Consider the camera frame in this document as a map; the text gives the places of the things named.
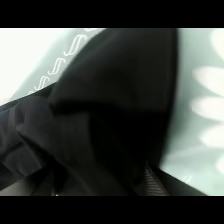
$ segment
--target black fabric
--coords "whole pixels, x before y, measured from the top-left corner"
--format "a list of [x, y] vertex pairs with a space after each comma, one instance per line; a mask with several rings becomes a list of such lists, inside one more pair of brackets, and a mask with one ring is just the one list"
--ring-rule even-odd
[[144, 195], [145, 162], [158, 166], [162, 154], [176, 46], [176, 29], [107, 29], [55, 85], [2, 106], [0, 187], [47, 169], [32, 195]]

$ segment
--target white flower petal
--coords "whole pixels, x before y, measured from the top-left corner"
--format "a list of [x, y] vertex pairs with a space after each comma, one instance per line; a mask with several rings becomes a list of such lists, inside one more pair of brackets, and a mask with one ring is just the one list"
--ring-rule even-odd
[[224, 125], [213, 126], [203, 131], [199, 139], [209, 147], [224, 149]]
[[224, 60], [224, 29], [215, 29], [211, 33], [211, 43], [215, 52]]
[[224, 155], [218, 159], [215, 166], [220, 173], [224, 174]]
[[221, 97], [201, 97], [191, 101], [191, 109], [199, 116], [224, 121], [224, 99]]
[[193, 70], [193, 77], [210, 91], [224, 96], [224, 69], [200, 67]]

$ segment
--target black garment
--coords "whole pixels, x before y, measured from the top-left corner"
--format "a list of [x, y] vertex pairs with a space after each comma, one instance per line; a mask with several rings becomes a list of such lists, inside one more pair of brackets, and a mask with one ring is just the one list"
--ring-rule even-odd
[[32, 195], [144, 195], [145, 163], [158, 167], [169, 121], [176, 46], [176, 29], [107, 29], [55, 85], [2, 106], [0, 190], [44, 169]]

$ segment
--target gray ribbed fabric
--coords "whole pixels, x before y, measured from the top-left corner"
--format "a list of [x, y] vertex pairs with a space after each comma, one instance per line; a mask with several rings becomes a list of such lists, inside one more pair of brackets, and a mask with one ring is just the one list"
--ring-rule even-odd
[[162, 183], [152, 172], [150, 167], [145, 167], [145, 195], [146, 196], [169, 196]]

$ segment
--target black cloth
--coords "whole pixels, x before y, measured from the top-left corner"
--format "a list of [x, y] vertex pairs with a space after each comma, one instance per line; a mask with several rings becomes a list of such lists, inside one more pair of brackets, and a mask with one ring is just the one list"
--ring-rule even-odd
[[33, 195], [144, 195], [145, 163], [158, 167], [162, 154], [176, 52], [176, 29], [106, 29], [56, 84], [0, 107], [0, 190], [45, 169]]

